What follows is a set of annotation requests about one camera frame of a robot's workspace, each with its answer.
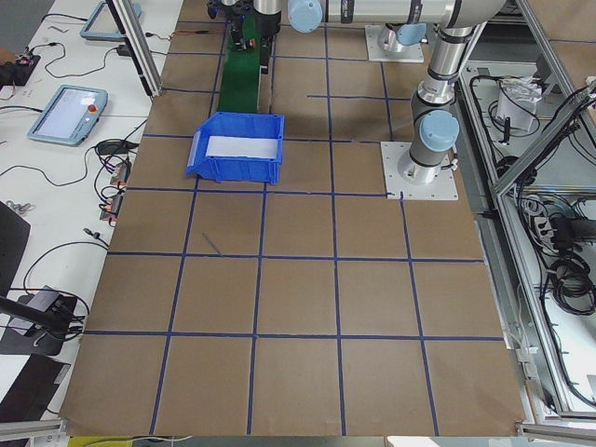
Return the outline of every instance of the workbench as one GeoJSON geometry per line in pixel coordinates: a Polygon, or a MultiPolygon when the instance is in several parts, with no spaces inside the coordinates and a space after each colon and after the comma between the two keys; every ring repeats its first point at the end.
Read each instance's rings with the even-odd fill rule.
{"type": "Polygon", "coordinates": [[[426,66],[286,22],[281,181],[184,176],[226,25],[184,2],[61,416],[71,435],[506,436],[524,418],[474,216],[386,198],[426,66]]]}

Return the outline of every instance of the wire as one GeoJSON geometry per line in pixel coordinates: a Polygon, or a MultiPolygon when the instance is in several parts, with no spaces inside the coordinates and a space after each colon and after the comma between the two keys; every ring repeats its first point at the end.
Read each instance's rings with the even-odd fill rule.
{"type": "Polygon", "coordinates": [[[491,136],[491,132],[489,131],[488,127],[486,126],[486,123],[484,123],[484,119],[482,117],[482,106],[481,106],[480,100],[478,99],[478,96],[476,95],[475,82],[478,80],[481,80],[483,78],[484,78],[484,76],[480,75],[480,74],[472,77],[469,80],[469,89],[470,89],[470,92],[472,93],[472,100],[474,101],[474,106],[476,107],[476,112],[477,112],[478,117],[482,124],[482,130],[484,130],[484,136],[486,137],[486,140],[488,141],[488,143],[490,145],[491,159],[493,160],[493,165],[496,166],[496,164],[498,163],[498,160],[496,159],[496,155],[498,154],[501,159],[505,158],[505,155],[494,144],[494,140],[493,140],[493,137],[491,136]]]}
{"type": "Polygon", "coordinates": [[[85,173],[83,174],[83,176],[82,176],[82,177],[80,177],[80,178],[78,178],[78,179],[76,179],[76,180],[72,180],[72,181],[70,181],[70,182],[66,182],[66,183],[55,183],[54,181],[52,181],[52,180],[51,180],[51,179],[50,179],[50,178],[47,176],[47,174],[46,174],[46,173],[45,173],[45,172],[44,172],[42,169],[40,169],[40,168],[36,168],[36,167],[33,167],[33,166],[25,166],[25,165],[14,165],[14,166],[11,166],[10,168],[7,168],[7,169],[3,170],[2,172],[0,172],[0,177],[2,177],[2,176],[3,176],[3,175],[5,175],[5,174],[8,174],[9,172],[11,172],[11,171],[12,171],[12,170],[14,170],[14,169],[29,169],[29,170],[35,170],[35,171],[37,171],[37,172],[40,172],[40,173],[41,173],[41,175],[43,175],[43,176],[44,176],[44,179],[46,179],[46,181],[47,181],[49,184],[51,184],[52,186],[56,186],[56,187],[63,187],[63,186],[69,186],[69,185],[71,185],[71,184],[79,183],[79,182],[82,182],[82,181],[84,181],[84,180],[87,178],[88,174],[89,174],[87,155],[88,155],[88,153],[89,153],[89,152],[91,152],[91,150],[93,150],[93,149],[94,149],[94,147],[95,147],[95,146],[93,146],[93,147],[89,147],[89,149],[88,149],[88,150],[85,152],[85,154],[83,155],[83,159],[84,159],[84,161],[85,161],[85,173]]]}
{"type": "Polygon", "coordinates": [[[12,100],[16,94],[17,94],[17,85],[15,84],[15,81],[12,81],[12,92],[10,93],[10,96],[8,98],[0,98],[0,101],[12,100]]]}
{"type": "Polygon", "coordinates": [[[103,70],[107,64],[107,57],[108,55],[112,52],[112,51],[116,51],[117,47],[113,47],[108,49],[105,54],[103,55],[103,62],[102,62],[102,66],[99,68],[94,68],[93,70],[89,70],[88,72],[84,72],[84,73],[79,73],[79,74],[53,74],[52,72],[50,72],[49,70],[49,66],[56,63],[57,61],[60,61],[62,59],[64,59],[66,57],[66,47],[64,46],[64,44],[61,44],[60,42],[51,42],[49,44],[47,44],[49,47],[55,47],[58,46],[61,48],[62,50],[62,54],[60,56],[58,56],[57,58],[51,60],[50,62],[48,62],[45,66],[44,69],[46,70],[46,72],[49,73],[50,76],[56,78],[56,79],[63,79],[65,77],[82,77],[82,76],[87,76],[87,75],[91,75],[93,73],[97,73],[100,72],[101,70],[103,70]]]}
{"type": "Polygon", "coordinates": [[[27,279],[31,275],[31,273],[32,273],[32,271],[33,271],[33,269],[35,268],[36,265],[38,265],[46,256],[48,256],[49,254],[51,254],[53,251],[62,249],[64,247],[70,247],[70,246],[73,246],[73,245],[94,245],[96,247],[99,247],[99,248],[107,251],[107,249],[102,244],[97,244],[95,242],[89,242],[89,241],[86,241],[86,240],[80,240],[80,241],[74,241],[74,242],[65,242],[63,244],[57,245],[56,247],[53,247],[53,248],[45,251],[27,269],[27,271],[25,272],[25,276],[22,278],[22,288],[23,288],[23,290],[26,291],[27,293],[29,293],[29,290],[31,290],[31,289],[27,289],[27,279]]]}
{"type": "Polygon", "coordinates": [[[46,14],[44,17],[41,18],[40,21],[44,21],[45,19],[47,19],[48,17],[67,17],[68,19],[75,19],[75,20],[81,20],[81,21],[87,21],[88,19],[85,19],[83,17],[77,17],[77,16],[70,16],[68,14],[59,14],[58,12],[51,12],[46,14]]]}
{"type": "Polygon", "coordinates": [[[145,119],[142,121],[142,123],[141,123],[139,126],[137,126],[136,128],[134,128],[134,129],[132,130],[132,132],[131,132],[129,135],[127,135],[126,137],[124,137],[122,140],[124,140],[125,142],[127,142],[127,141],[129,140],[129,138],[130,138],[132,135],[134,135],[134,133],[135,133],[137,130],[139,130],[139,129],[140,129],[142,126],[143,126],[143,124],[145,124],[145,123],[147,122],[147,119],[148,119],[148,118],[145,118],[145,119]]]}
{"type": "Polygon", "coordinates": [[[168,37],[162,37],[159,34],[156,33],[145,33],[145,37],[157,37],[159,40],[166,40],[169,41],[171,39],[171,35],[169,35],[168,37]]]}
{"type": "Polygon", "coordinates": [[[43,112],[41,109],[36,109],[35,107],[29,107],[27,105],[3,105],[0,107],[0,110],[6,109],[23,109],[23,110],[33,110],[34,112],[39,112],[40,114],[43,112]]]}

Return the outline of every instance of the electronic device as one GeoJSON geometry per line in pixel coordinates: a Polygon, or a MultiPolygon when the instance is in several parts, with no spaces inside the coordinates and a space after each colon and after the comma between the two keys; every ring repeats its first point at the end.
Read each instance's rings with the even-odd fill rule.
{"type": "Polygon", "coordinates": [[[87,138],[107,102],[105,90],[60,86],[27,137],[39,142],[75,146],[87,138]]]}
{"type": "Polygon", "coordinates": [[[0,295],[6,296],[25,252],[31,226],[0,202],[0,295]]]}
{"type": "MultiPolygon", "coordinates": [[[[139,18],[141,16],[141,6],[134,3],[132,7],[137,18],[139,18]]],[[[80,31],[80,35],[87,40],[124,42],[124,36],[118,31],[110,8],[103,1],[95,7],[83,29],[80,31]]]]}
{"type": "Polygon", "coordinates": [[[0,339],[0,354],[58,355],[67,332],[82,329],[71,327],[75,306],[76,298],[63,296],[48,286],[35,295],[23,295],[18,301],[0,296],[0,313],[12,317],[0,339]]]}

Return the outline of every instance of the black cable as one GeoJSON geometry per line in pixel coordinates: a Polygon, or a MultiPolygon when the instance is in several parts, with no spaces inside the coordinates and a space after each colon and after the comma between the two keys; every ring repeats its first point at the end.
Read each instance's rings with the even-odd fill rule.
{"type": "Polygon", "coordinates": [[[2,172],[0,172],[0,177],[2,177],[3,175],[9,173],[10,171],[12,171],[13,169],[29,169],[29,170],[35,170],[37,172],[40,172],[41,175],[44,176],[44,179],[46,179],[46,181],[51,184],[52,186],[56,186],[56,187],[63,187],[63,186],[69,186],[71,184],[75,184],[75,183],[79,183],[84,181],[89,173],[89,169],[88,169],[88,160],[87,160],[87,155],[88,153],[93,149],[94,147],[89,147],[89,149],[85,152],[85,154],[83,155],[83,159],[85,161],[85,173],[83,174],[82,177],[76,179],[76,180],[72,180],[70,182],[66,182],[66,183],[55,183],[53,182],[48,176],[47,174],[40,168],[36,168],[33,166],[25,166],[25,165],[14,165],[11,166],[10,168],[7,168],[5,170],[3,170],[2,172]]]}
{"type": "Polygon", "coordinates": [[[88,241],[85,241],[85,240],[74,241],[74,242],[65,242],[63,244],[57,245],[56,247],[53,247],[53,248],[45,251],[27,269],[27,271],[25,272],[25,276],[22,277],[22,288],[23,288],[23,290],[25,292],[29,293],[29,290],[30,289],[27,289],[27,278],[29,277],[29,275],[31,275],[31,272],[33,271],[33,269],[35,268],[36,265],[38,265],[46,256],[48,256],[49,254],[51,254],[53,251],[59,250],[59,249],[64,248],[64,247],[70,247],[70,246],[73,246],[73,245],[94,245],[96,247],[100,247],[101,249],[107,251],[107,249],[102,244],[97,244],[95,242],[88,242],[88,241]]]}
{"type": "Polygon", "coordinates": [[[571,391],[571,393],[574,396],[576,396],[579,400],[581,400],[582,402],[584,402],[586,405],[588,405],[588,406],[590,406],[592,408],[596,408],[596,401],[590,400],[586,396],[584,396],[576,388],[576,384],[571,380],[571,376],[569,374],[569,371],[567,370],[567,365],[565,363],[565,359],[563,358],[563,351],[562,351],[561,339],[559,338],[559,335],[554,330],[554,324],[552,323],[552,320],[550,318],[549,311],[547,310],[546,292],[547,292],[546,291],[546,288],[545,287],[542,287],[541,290],[540,290],[540,295],[539,295],[540,307],[542,308],[542,313],[543,313],[543,315],[545,317],[545,320],[547,322],[547,327],[549,329],[550,339],[551,339],[552,343],[556,347],[557,361],[559,362],[559,366],[561,368],[563,380],[567,384],[567,388],[569,388],[569,390],[571,391]]]}
{"type": "Polygon", "coordinates": [[[108,55],[112,52],[112,51],[116,51],[117,48],[113,47],[108,49],[105,54],[103,55],[103,62],[102,62],[102,66],[99,68],[94,68],[93,70],[89,70],[88,72],[84,72],[84,73],[79,73],[79,74],[53,74],[52,72],[50,72],[49,70],[49,66],[56,63],[57,61],[61,61],[62,59],[64,59],[66,57],[66,47],[64,46],[64,44],[60,43],[60,42],[51,42],[49,44],[47,44],[49,47],[55,47],[58,46],[61,48],[62,50],[62,54],[60,56],[58,56],[57,58],[51,60],[50,62],[48,62],[45,66],[44,69],[46,70],[46,72],[56,78],[56,79],[64,79],[65,77],[82,77],[82,76],[87,76],[87,75],[91,75],[93,73],[97,73],[100,72],[101,70],[103,70],[107,64],[107,57],[108,55]]]}
{"type": "Polygon", "coordinates": [[[122,140],[124,140],[125,142],[127,142],[127,141],[129,140],[129,138],[130,138],[132,135],[134,135],[134,133],[135,133],[137,130],[139,130],[139,129],[142,127],[142,125],[143,125],[143,124],[145,124],[145,123],[147,122],[147,119],[148,119],[148,118],[145,118],[145,119],[142,121],[142,123],[141,123],[139,126],[137,126],[136,128],[134,128],[134,129],[132,130],[132,132],[131,132],[129,135],[127,135],[126,137],[124,137],[122,140]]]}
{"type": "Polygon", "coordinates": [[[85,19],[84,17],[77,17],[77,16],[71,16],[68,14],[59,14],[58,12],[51,12],[51,13],[47,13],[44,17],[41,18],[40,21],[44,21],[45,19],[47,19],[48,17],[67,17],[68,19],[75,19],[75,20],[81,20],[81,21],[87,21],[88,19],[85,19]]]}
{"type": "MultiPolygon", "coordinates": [[[[498,103],[499,101],[493,101],[491,102],[491,104],[488,106],[488,117],[491,120],[491,123],[493,124],[493,126],[497,129],[499,129],[500,131],[504,132],[505,131],[505,126],[503,126],[501,123],[498,122],[498,120],[496,119],[496,115],[493,115],[493,112],[498,108],[498,103]]],[[[517,135],[515,133],[511,133],[510,136],[512,138],[524,138],[524,137],[531,137],[532,135],[535,135],[538,133],[538,131],[540,130],[540,120],[538,117],[536,117],[536,123],[538,123],[538,126],[536,127],[536,129],[532,130],[531,132],[525,133],[523,135],[517,135]]]]}
{"type": "Polygon", "coordinates": [[[486,124],[484,123],[484,118],[482,117],[482,106],[481,106],[481,102],[478,99],[478,96],[476,95],[476,90],[475,90],[475,85],[474,85],[474,83],[476,81],[478,81],[480,79],[483,79],[484,77],[485,76],[483,76],[481,74],[472,77],[469,80],[469,89],[470,89],[470,92],[472,93],[472,100],[474,101],[474,106],[476,107],[476,112],[477,112],[478,117],[480,119],[480,122],[481,122],[481,125],[482,125],[482,129],[484,130],[484,136],[486,137],[486,140],[488,141],[488,143],[490,145],[491,159],[493,160],[493,165],[496,166],[496,164],[498,163],[498,160],[496,159],[496,154],[499,154],[499,156],[501,157],[501,159],[505,158],[505,155],[494,144],[494,140],[493,140],[493,137],[491,136],[491,132],[488,129],[488,127],[486,126],[486,124]]]}
{"type": "Polygon", "coordinates": [[[0,107],[0,110],[5,110],[5,109],[23,109],[23,110],[32,110],[34,112],[39,112],[40,114],[43,112],[42,109],[37,109],[35,107],[29,107],[27,105],[3,105],[2,107],[0,107]]]}
{"type": "Polygon", "coordinates": [[[157,37],[159,40],[169,41],[169,39],[167,37],[163,37],[163,36],[161,36],[159,34],[156,34],[156,33],[149,33],[149,32],[147,32],[147,33],[145,33],[145,37],[157,37]]]}

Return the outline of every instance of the cardboard sheet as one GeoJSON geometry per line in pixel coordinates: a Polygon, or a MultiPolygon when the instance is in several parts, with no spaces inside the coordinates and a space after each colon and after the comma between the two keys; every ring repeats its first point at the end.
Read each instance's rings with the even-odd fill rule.
{"type": "Polygon", "coordinates": [[[590,0],[528,0],[551,40],[596,41],[596,3],[590,0]]]}
{"type": "MultiPolygon", "coordinates": [[[[199,10],[187,1],[181,19],[199,10]]],[[[177,90],[142,139],[61,410],[70,434],[515,434],[518,386],[461,183],[453,203],[385,198],[377,142],[411,138],[405,99],[426,68],[363,61],[358,28],[304,42],[282,28],[275,187],[184,178],[224,35],[174,38],[177,90]]]]}

